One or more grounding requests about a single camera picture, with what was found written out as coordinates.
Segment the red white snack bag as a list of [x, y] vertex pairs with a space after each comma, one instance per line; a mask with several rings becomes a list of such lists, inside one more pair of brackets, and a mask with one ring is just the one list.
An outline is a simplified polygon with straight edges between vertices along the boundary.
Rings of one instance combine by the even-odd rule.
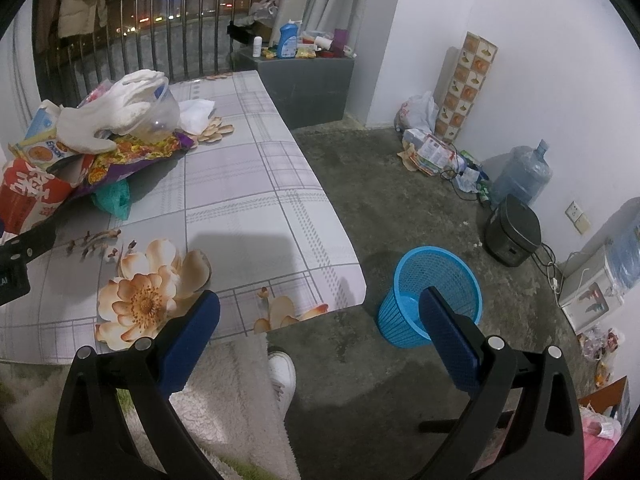
[[24, 159], [3, 167], [0, 214], [4, 230], [23, 234], [49, 219], [73, 187], [66, 181], [32, 166]]

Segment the blue white medicine box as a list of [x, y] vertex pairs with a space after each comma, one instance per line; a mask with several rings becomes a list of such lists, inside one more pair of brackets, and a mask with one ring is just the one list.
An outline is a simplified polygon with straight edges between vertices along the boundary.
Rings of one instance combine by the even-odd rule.
[[49, 171], [64, 165], [66, 159], [77, 155], [56, 136], [56, 123], [61, 109], [49, 100], [40, 103], [24, 140], [9, 146], [15, 158]]

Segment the teal plastic bag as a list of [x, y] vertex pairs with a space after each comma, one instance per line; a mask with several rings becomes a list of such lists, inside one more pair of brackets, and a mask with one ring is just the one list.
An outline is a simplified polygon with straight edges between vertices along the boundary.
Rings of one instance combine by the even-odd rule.
[[91, 195], [93, 205], [118, 220], [127, 220], [130, 214], [131, 195], [127, 180], [120, 180], [96, 189]]

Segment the purple yellow noodle bag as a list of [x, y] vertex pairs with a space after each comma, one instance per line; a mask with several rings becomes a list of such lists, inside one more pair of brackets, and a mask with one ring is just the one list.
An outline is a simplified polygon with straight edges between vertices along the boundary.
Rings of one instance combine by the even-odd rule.
[[151, 144], [133, 136], [120, 136], [115, 143], [114, 151], [96, 155], [72, 197], [85, 196], [103, 185], [125, 180], [143, 168], [177, 157], [195, 146], [195, 141], [181, 131]]

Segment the clear plastic bowl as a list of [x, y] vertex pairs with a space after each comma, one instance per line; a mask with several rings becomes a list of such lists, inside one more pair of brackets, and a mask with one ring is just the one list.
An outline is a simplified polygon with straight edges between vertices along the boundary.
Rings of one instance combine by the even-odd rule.
[[152, 86], [138, 91], [125, 106], [126, 112], [131, 107], [134, 118], [126, 118], [122, 126], [112, 129], [116, 136], [133, 136], [145, 143], [157, 143], [171, 136], [178, 127], [180, 108], [166, 76], [160, 76]]

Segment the orange wooden furniture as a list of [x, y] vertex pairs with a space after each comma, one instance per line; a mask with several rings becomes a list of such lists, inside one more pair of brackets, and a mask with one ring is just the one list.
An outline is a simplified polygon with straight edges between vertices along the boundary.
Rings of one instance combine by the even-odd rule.
[[616, 419], [620, 426], [626, 427], [630, 414], [630, 394], [627, 377], [617, 379], [589, 396], [579, 400], [584, 408], [591, 408], [594, 412]]

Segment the white water dispenser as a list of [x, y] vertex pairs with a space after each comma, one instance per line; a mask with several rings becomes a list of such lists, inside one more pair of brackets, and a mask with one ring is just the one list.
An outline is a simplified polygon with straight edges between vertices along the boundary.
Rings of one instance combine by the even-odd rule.
[[623, 304], [604, 246], [564, 281], [559, 299], [576, 335], [590, 330]]

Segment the black rice cooker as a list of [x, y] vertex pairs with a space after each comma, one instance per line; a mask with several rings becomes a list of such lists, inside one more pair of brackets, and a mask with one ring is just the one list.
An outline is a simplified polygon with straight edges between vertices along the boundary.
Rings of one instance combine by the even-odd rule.
[[536, 214], [526, 203], [508, 194], [486, 223], [484, 246], [504, 266], [520, 266], [541, 246]]

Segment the empty blue water jug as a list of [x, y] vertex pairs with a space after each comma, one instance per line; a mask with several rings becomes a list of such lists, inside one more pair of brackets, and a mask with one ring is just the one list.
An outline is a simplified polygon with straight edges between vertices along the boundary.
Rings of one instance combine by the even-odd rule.
[[536, 148], [517, 146], [511, 151], [506, 166], [490, 187], [492, 208], [496, 208], [508, 195], [527, 206], [533, 205], [552, 178], [552, 169], [546, 161], [548, 148], [548, 143], [541, 140]]

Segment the metal balcony railing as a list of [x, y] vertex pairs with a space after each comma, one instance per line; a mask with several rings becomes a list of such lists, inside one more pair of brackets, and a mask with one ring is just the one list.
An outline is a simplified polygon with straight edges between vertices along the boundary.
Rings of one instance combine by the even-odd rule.
[[232, 71], [231, 29], [259, 0], [107, 0], [87, 35], [48, 38], [35, 56], [40, 96], [76, 105], [105, 79], [159, 70], [179, 82]]

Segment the small white bottle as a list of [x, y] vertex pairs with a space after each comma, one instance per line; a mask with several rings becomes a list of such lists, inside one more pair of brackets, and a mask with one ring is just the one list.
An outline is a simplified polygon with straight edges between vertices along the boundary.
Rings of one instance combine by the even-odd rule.
[[260, 58], [262, 55], [262, 36], [255, 36], [252, 47], [252, 57]]

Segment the dark grey cabinet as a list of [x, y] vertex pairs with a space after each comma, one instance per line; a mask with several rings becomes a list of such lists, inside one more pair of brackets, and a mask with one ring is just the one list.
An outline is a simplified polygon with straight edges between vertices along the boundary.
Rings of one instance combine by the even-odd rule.
[[250, 48], [232, 53], [236, 72], [256, 70], [290, 129], [344, 118], [355, 61], [351, 58], [253, 58]]

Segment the blue detergent bottle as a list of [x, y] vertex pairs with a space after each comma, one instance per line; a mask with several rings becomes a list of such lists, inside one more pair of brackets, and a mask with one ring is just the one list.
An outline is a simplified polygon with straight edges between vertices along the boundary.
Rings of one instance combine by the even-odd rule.
[[295, 58], [298, 45], [300, 21], [289, 20], [280, 27], [277, 58]]

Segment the tall patterned cardboard box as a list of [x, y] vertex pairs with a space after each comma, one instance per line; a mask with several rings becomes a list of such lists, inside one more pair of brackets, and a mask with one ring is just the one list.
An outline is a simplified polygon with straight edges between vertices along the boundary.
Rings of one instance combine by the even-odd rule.
[[454, 72], [446, 88], [435, 122], [435, 133], [444, 142], [457, 139], [483, 89], [498, 47], [474, 32], [467, 32]]

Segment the wall power socket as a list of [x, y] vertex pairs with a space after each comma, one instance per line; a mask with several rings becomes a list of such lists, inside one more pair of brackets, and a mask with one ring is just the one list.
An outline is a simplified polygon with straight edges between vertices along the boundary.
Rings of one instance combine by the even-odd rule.
[[590, 221], [575, 202], [571, 202], [566, 208], [565, 215], [573, 223], [574, 228], [580, 235], [586, 234], [590, 230]]

